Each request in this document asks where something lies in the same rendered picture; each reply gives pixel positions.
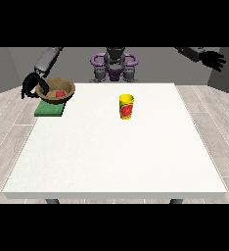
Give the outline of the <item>green square pad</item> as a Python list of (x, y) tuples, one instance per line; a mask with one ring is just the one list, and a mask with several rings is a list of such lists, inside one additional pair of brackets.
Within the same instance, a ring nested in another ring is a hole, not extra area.
[(63, 114), (66, 104), (50, 104), (43, 100), (37, 106), (34, 116), (35, 117), (60, 117)]

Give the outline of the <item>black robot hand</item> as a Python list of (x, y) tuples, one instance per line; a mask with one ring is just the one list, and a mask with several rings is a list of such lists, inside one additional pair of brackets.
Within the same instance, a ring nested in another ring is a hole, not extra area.
[(23, 80), (22, 98), (25, 98), (25, 96), (30, 98), (38, 98), (38, 94), (36, 92), (32, 92), (33, 88), (37, 85), (42, 87), (43, 95), (46, 96), (49, 92), (49, 85), (44, 79), (45, 76), (46, 74), (30, 73)]
[(224, 56), (214, 51), (205, 51), (199, 55), (199, 58), (204, 66), (218, 72), (221, 72), (222, 68), (226, 64)]

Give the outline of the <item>yellow cup with melon print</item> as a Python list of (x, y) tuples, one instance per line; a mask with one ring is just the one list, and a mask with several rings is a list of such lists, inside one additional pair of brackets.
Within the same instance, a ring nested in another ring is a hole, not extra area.
[(130, 120), (132, 116), (134, 97), (131, 94), (119, 96), (119, 113), (122, 120)]

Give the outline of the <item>brown wooden bowl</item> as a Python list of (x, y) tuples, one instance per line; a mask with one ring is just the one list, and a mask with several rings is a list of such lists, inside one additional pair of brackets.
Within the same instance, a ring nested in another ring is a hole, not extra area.
[[(60, 77), (46, 78), (46, 82), (49, 85), (49, 92), (47, 95), (43, 94), (44, 90), (40, 85), (36, 86), (35, 91), (37, 95), (47, 103), (62, 104), (69, 101), (69, 99), (74, 94), (75, 85), (72, 81), (68, 79)], [(56, 93), (58, 91), (63, 91), (65, 95), (57, 97)]]

